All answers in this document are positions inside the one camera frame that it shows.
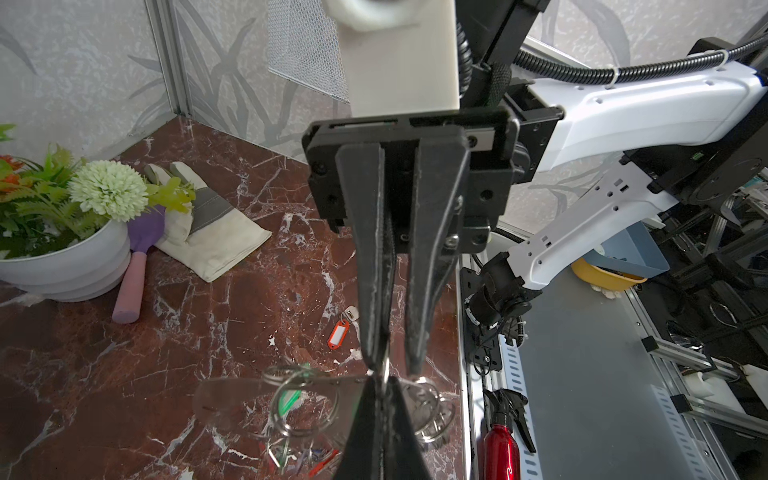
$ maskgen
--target white flower pot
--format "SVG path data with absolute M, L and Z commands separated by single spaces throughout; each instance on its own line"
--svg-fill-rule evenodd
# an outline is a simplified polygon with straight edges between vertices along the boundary
M 0 260 L 0 280 L 20 290 L 61 302 L 80 302 L 106 293 L 131 261 L 124 222 L 109 220 L 89 238 L 39 257 Z

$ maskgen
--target yellow bin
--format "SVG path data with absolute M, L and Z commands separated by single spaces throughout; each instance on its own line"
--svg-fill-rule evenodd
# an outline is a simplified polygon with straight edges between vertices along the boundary
M 613 290 L 614 292 L 623 292 L 633 285 L 648 280 L 647 278 L 630 275 L 629 273 L 617 275 L 616 273 L 608 272 L 597 266 L 590 265 L 583 257 L 573 262 L 571 269 L 583 281 L 601 286 L 606 290 Z

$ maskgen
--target blue plastic basket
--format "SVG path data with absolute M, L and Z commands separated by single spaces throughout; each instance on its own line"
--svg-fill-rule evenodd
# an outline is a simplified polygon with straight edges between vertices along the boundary
M 651 278 L 670 269 L 642 222 L 627 227 L 603 242 L 605 255 L 590 250 L 584 260 L 590 265 L 615 272 Z

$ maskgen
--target white pom-pom flower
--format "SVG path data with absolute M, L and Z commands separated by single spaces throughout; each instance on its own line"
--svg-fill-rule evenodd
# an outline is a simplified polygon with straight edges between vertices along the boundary
M 80 208 L 91 209 L 113 220 L 127 222 L 147 207 L 147 185 L 133 168 L 116 161 L 92 161 L 83 165 L 67 186 Z

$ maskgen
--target work glove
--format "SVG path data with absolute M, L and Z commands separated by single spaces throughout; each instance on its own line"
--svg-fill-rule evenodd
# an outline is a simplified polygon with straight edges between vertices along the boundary
M 226 273 L 272 235 L 211 190 L 183 162 L 173 162 L 170 173 L 155 164 L 147 165 L 144 172 L 154 184 L 166 184 L 174 176 L 194 185 L 192 208 L 185 214 L 166 211 L 165 231 L 155 246 L 206 282 Z

